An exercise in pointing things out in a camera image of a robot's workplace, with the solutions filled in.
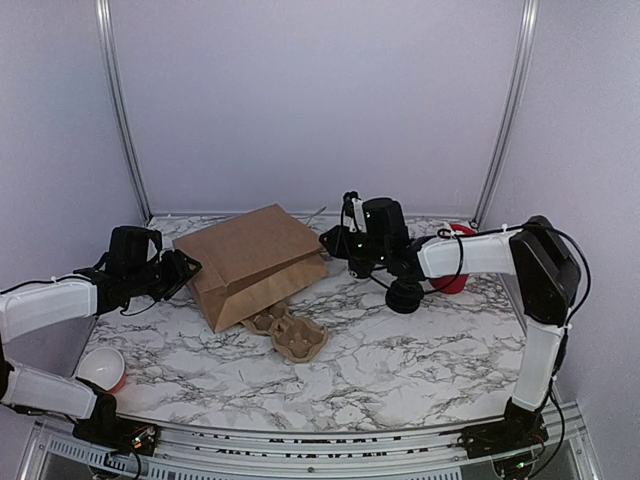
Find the stack of paper coffee cups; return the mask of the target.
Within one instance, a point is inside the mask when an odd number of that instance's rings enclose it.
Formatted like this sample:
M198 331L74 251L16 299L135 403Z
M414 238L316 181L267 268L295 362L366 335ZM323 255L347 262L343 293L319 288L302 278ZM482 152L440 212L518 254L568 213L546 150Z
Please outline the stack of paper coffee cups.
M349 259L348 269L350 274L357 279L367 279L371 276L375 263L369 260Z

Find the aluminium frame post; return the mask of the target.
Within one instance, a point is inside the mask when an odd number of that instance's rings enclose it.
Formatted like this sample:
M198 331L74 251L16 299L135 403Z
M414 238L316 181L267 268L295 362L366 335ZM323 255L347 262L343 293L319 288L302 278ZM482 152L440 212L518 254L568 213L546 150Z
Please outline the aluminium frame post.
M117 132L123 148L124 161L141 218L145 224L148 224L153 218L153 215L126 110L111 17L111 2L108 0L96 0L94 4L107 85L114 111Z
M513 126L526 88L534 48L539 6L540 2L538 0L526 0L523 2L520 29L503 114L492 149L489 167L472 218L477 226L482 225L488 215L501 171L506 162Z

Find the stack of black lids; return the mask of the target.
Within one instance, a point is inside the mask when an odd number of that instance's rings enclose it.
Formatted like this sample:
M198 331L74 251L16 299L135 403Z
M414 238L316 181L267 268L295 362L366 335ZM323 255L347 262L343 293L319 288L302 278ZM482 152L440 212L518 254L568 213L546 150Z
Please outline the stack of black lids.
M385 302L392 311L408 315L418 310L424 296L420 283L396 279L386 291Z

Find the orange white bowl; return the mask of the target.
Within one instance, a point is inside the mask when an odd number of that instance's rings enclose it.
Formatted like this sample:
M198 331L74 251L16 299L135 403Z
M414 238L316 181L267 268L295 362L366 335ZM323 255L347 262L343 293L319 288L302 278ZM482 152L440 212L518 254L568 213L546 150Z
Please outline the orange white bowl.
M108 393L121 390L126 382L123 355L112 347L99 347L89 352L79 363L76 377L88 380Z

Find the left aluminium frame post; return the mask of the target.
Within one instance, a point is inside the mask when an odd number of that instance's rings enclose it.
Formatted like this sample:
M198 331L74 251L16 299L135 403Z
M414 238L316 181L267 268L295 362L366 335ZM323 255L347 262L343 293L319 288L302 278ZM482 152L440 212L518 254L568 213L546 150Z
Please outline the left aluminium frame post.
M96 0L94 4L107 85L114 111L117 132L123 148L124 161L141 218L145 224L148 224L153 218L153 215L126 110L111 17L111 2L108 0Z

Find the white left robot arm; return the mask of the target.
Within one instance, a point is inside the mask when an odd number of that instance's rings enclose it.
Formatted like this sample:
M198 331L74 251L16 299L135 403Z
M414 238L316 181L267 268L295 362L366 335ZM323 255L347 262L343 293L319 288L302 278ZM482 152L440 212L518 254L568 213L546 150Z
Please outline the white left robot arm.
M202 268L179 249L166 249L157 230L113 229L96 264L1 293L1 403L22 415L70 418L76 437L140 449L155 425L120 417L106 386L73 376L95 321L133 299L170 300Z

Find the red utensil cup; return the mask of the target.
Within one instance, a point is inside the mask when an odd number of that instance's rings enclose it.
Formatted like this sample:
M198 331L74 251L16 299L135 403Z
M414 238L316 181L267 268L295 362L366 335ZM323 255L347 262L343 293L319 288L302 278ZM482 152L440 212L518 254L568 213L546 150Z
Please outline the red utensil cup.
M462 235L475 235L476 231L468 226L458 223L451 223L447 226L449 230ZM463 274L430 278L429 283L433 290L443 294L455 295L461 293L467 282L468 276Z

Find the right aluminium frame post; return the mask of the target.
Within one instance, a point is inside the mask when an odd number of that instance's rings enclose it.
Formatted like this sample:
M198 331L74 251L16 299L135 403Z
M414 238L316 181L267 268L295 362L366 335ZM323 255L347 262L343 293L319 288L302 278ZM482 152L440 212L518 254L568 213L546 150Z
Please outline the right aluminium frame post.
M539 6L540 2L538 0L526 0L523 2L520 29L503 114L492 149L489 167L472 218L477 226L482 225L488 215L501 171L506 162L513 126L526 88L534 48Z

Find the cardboard cup carrier tray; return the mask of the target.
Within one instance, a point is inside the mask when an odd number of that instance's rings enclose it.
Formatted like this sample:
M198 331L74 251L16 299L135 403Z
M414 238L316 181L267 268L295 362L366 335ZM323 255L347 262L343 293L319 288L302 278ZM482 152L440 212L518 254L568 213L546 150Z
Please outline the cardboard cup carrier tray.
M293 363L312 361L326 346L329 332L307 317L294 316L285 302L278 302L244 319L252 333L271 338L276 352Z

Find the front aluminium rail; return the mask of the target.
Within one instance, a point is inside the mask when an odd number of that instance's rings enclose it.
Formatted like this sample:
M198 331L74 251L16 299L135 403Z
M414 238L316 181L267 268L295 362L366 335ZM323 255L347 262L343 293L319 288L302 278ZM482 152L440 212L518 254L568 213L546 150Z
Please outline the front aluminium rail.
M600 479L579 407L548 406L543 440L480 454L480 422L367 432L269 432L161 422L152 455L75 438L64 418L35 422L21 479Z

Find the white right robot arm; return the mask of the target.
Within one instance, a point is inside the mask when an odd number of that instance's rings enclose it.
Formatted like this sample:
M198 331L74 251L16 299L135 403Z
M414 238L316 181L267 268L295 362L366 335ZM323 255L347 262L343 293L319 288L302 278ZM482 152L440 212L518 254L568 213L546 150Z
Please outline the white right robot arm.
M362 200L355 191L342 200L339 222L319 237L325 251L347 262L351 273L372 278L383 270L393 278L386 305L398 314L415 312L425 297L465 275L511 278L520 298L510 305L525 335L513 393L499 420L467 427L465 447L515 448L534 440L552 397L569 342L572 319L584 306L592 274L579 244L543 215L516 224L465 234L442 227L420 237L410 234L400 203L392 198Z

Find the brown paper bag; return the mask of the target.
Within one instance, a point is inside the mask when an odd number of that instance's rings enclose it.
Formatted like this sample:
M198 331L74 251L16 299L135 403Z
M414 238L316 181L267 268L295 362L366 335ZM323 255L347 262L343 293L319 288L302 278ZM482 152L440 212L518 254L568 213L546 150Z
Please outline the brown paper bag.
M327 276L318 235L277 204L173 241L200 262L189 288L215 333Z

